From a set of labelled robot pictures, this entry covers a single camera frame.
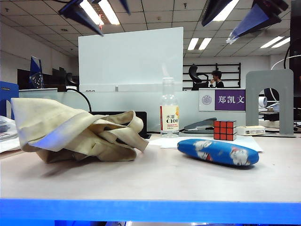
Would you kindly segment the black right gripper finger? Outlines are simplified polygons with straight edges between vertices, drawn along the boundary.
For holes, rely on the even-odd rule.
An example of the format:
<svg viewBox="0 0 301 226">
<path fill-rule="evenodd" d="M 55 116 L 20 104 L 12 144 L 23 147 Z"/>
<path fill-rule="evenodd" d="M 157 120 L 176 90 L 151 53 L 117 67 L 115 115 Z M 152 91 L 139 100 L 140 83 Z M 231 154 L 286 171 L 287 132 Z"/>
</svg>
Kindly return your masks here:
<svg viewBox="0 0 301 226">
<path fill-rule="evenodd" d="M 201 13 L 201 24 L 207 26 L 227 6 L 226 0 L 207 0 Z"/>
<path fill-rule="evenodd" d="M 250 11 L 232 30 L 226 43 L 232 44 L 241 36 L 280 23 L 278 15 L 287 9 L 288 4 L 284 0 L 254 0 Z"/>
</svg>

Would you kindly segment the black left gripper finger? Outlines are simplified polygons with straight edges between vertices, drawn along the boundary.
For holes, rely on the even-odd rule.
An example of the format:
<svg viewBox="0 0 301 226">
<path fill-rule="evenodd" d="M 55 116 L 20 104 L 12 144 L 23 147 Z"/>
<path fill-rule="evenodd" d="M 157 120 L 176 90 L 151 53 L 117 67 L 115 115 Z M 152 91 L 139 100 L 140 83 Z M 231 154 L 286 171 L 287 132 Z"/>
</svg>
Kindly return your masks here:
<svg viewBox="0 0 301 226">
<path fill-rule="evenodd" d="M 100 29 L 100 25 L 102 25 L 103 22 L 87 0 L 71 0 L 67 2 L 58 13 L 103 36 Z"/>
<path fill-rule="evenodd" d="M 131 14 L 131 10 L 129 8 L 127 0 L 119 0 L 119 1 L 122 4 L 122 6 L 125 9 L 125 11 L 130 15 Z"/>
</svg>

